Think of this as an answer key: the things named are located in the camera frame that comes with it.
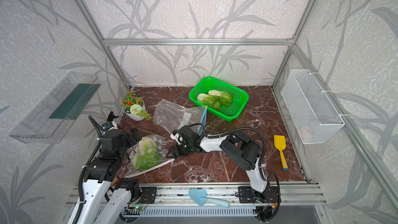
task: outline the plastic bag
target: plastic bag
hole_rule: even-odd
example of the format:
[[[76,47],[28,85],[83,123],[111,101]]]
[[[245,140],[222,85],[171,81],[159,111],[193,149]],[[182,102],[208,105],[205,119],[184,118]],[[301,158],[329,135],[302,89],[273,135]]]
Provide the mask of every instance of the plastic bag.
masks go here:
[[[205,125],[206,113],[206,106],[186,108],[163,99],[156,105],[153,123],[160,125],[171,134],[174,130],[178,130],[185,125],[194,123],[203,123]],[[192,128],[198,134],[202,132],[201,126]]]
[[[135,177],[174,161],[174,158],[166,158],[167,150],[164,148],[166,141],[164,137],[143,129],[139,130],[151,135],[142,137],[142,140],[127,150],[130,162],[127,164],[129,171],[124,177]]]

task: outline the blue toy trowel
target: blue toy trowel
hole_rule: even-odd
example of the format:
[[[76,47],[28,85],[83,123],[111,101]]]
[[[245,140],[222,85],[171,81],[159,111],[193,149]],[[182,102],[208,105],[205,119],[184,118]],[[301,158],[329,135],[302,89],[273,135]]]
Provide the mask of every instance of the blue toy trowel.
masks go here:
[[[208,201],[218,206],[229,208],[229,202],[216,198],[207,197],[207,191],[204,189],[190,189],[188,195],[199,206],[205,205],[205,202]]]

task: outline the potted plant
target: potted plant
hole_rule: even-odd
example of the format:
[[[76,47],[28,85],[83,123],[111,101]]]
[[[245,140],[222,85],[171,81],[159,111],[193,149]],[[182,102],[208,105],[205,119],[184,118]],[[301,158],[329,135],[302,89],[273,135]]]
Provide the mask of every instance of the potted plant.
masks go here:
[[[122,99],[123,112],[135,121],[143,119],[151,120],[152,116],[145,108],[144,100],[142,97],[137,97],[135,91],[127,91],[126,96]]]

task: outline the white flower pot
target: white flower pot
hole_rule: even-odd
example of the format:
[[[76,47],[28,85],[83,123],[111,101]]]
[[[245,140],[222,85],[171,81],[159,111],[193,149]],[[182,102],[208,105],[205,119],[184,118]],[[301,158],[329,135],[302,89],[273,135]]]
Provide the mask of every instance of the white flower pot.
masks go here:
[[[147,109],[145,108],[145,102],[142,102],[142,110],[143,110],[143,111],[146,111],[146,110],[147,110]],[[128,117],[130,117],[132,120],[134,120],[134,121],[141,121],[141,120],[144,119],[144,117],[140,117],[140,116],[135,115],[135,114],[133,114],[133,113],[127,113],[127,112],[124,111],[124,109],[123,109],[123,112],[124,112]]]

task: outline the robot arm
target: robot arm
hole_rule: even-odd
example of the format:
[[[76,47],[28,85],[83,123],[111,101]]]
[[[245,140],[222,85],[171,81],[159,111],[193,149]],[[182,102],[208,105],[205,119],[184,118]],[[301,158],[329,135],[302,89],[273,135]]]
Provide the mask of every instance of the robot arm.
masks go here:
[[[267,181],[264,180],[266,177],[263,170],[258,166],[261,152],[257,142],[240,130],[224,137],[220,136],[198,135],[190,127],[183,126],[170,135],[177,144],[169,153],[173,153],[174,157],[181,157],[193,152],[223,151],[237,166],[246,171],[251,188],[260,193],[264,192]]]
[[[106,122],[98,128],[103,132],[103,135],[99,135],[98,142],[102,145],[99,156],[83,168],[83,180],[79,182],[82,192],[79,190],[79,199],[68,224],[92,224],[94,222],[102,198],[121,167],[127,149],[141,140],[137,129],[133,128],[130,133],[126,133],[118,129],[116,123],[112,121]],[[114,223],[123,207],[132,198],[141,196],[141,190],[135,179],[123,178],[115,186],[115,189],[112,198],[95,224]]]

